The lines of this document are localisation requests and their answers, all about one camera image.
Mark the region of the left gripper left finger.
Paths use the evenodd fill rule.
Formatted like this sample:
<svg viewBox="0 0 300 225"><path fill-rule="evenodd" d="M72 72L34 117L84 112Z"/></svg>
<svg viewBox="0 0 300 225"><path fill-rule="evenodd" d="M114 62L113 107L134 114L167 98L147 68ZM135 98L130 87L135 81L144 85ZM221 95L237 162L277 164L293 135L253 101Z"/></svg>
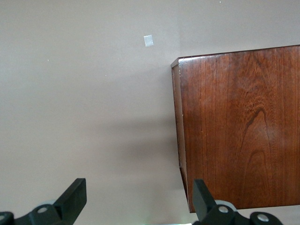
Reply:
<svg viewBox="0 0 300 225"><path fill-rule="evenodd" d="M53 203L36 207L15 225L72 225L87 202L86 179L77 178Z"/></svg>

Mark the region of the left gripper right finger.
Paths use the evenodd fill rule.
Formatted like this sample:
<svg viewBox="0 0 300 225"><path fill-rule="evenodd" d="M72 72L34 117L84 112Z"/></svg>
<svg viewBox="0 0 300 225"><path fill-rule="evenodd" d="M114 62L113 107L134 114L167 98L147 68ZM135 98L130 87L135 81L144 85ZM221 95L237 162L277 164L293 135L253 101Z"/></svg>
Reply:
<svg viewBox="0 0 300 225"><path fill-rule="evenodd" d="M235 206L215 200L202 179L194 180L192 202L198 217L195 225L243 225L244 217Z"/></svg>

